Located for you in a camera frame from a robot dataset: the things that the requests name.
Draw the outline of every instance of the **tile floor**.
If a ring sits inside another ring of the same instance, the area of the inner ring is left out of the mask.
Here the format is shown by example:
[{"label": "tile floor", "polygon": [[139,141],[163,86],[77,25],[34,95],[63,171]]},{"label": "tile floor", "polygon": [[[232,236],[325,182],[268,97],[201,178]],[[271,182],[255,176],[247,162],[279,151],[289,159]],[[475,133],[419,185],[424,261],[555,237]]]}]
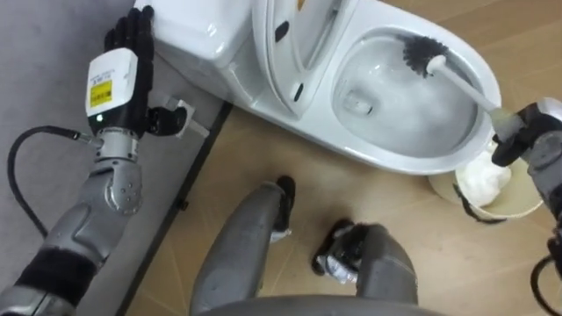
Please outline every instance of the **tile floor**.
[{"label": "tile floor", "polygon": [[[562,0],[388,0],[474,45],[501,83],[504,106],[562,99]],[[164,239],[128,316],[185,315],[199,265],[228,214],[261,181],[298,185],[293,235],[270,249],[261,295],[352,294],[315,276],[308,263],[335,220],[380,222],[407,249],[420,305],[451,315],[543,315],[528,286],[553,226],[540,209],[526,219],[482,226],[437,197],[424,177],[369,168],[234,109]],[[562,298],[553,269],[541,280]]]}]

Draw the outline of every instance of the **white toilet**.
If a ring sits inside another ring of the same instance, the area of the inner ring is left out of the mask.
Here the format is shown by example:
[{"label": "white toilet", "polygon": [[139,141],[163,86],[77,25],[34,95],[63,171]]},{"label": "white toilet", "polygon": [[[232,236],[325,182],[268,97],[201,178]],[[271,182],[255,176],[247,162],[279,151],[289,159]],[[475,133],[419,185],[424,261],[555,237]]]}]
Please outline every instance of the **white toilet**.
[{"label": "white toilet", "polygon": [[383,169],[443,173],[493,134],[443,77],[417,75],[404,39],[429,36],[501,104],[494,73],[456,35],[376,0],[137,0],[155,8],[157,52],[188,80],[311,141]]}]

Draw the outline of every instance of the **yellow label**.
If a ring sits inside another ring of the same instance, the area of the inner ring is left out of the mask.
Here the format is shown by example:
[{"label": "yellow label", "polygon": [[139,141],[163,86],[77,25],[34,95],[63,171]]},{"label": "yellow label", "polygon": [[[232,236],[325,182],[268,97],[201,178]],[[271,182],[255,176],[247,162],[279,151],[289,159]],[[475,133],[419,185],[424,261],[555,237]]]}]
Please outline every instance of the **yellow label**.
[{"label": "yellow label", "polygon": [[112,81],[96,84],[90,90],[90,107],[96,107],[112,100]]}]

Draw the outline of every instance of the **black cable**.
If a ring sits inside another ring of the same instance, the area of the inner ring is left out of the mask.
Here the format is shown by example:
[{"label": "black cable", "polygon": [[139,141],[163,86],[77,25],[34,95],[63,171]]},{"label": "black cable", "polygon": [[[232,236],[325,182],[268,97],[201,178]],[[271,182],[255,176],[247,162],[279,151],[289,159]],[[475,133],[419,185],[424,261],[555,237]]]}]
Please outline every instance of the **black cable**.
[{"label": "black cable", "polygon": [[41,236],[43,236],[43,238],[46,238],[48,230],[45,228],[45,225],[43,225],[41,220],[37,217],[37,214],[33,211],[31,206],[29,206],[29,204],[27,204],[27,201],[25,201],[24,196],[19,190],[18,182],[16,181],[16,154],[18,153],[21,144],[23,144],[26,139],[36,133],[50,133],[52,135],[66,137],[71,140],[78,140],[81,134],[77,131],[57,126],[38,126],[23,132],[11,145],[10,153],[8,154],[8,183],[10,184],[11,192],[16,198],[16,201],[18,201],[19,206],[21,206],[27,217],[31,220],[31,222],[33,222]]},{"label": "black cable", "polygon": [[537,265],[535,265],[535,268],[533,268],[533,271],[530,274],[530,288],[533,291],[533,296],[535,296],[535,300],[547,314],[551,316],[562,316],[562,314],[556,312],[554,308],[552,308],[550,305],[548,305],[548,303],[546,303],[546,299],[544,299],[543,294],[538,288],[538,278],[540,277],[541,272],[543,272],[544,268],[548,264],[553,262],[554,260],[552,259],[552,257],[550,255],[547,255],[545,258],[541,259],[541,261],[539,261]]}]

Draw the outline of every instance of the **tan bucket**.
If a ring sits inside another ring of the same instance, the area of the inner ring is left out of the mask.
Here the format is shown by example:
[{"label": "tan bucket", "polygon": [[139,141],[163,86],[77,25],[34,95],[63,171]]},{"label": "tan bucket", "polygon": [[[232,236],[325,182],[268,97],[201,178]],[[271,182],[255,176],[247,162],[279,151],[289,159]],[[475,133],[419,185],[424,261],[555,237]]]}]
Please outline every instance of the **tan bucket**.
[{"label": "tan bucket", "polygon": [[522,159],[518,159],[509,166],[511,169],[511,180],[501,189],[500,195],[490,205],[482,207],[472,205],[471,201],[466,200],[464,195],[462,195],[462,188],[458,187],[457,171],[429,176],[429,183],[431,183],[433,190],[441,198],[457,205],[463,205],[464,199],[465,204],[466,202],[470,204],[464,205],[465,211],[469,215],[471,215],[471,210],[467,210],[467,207],[470,207],[474,215],[482,219],[481,221],[494,223],[505,219],[517,219],[527,216],[543,203],[543,199],[538,194],[533,180],[527,174],[527,167],[527,163]]}]

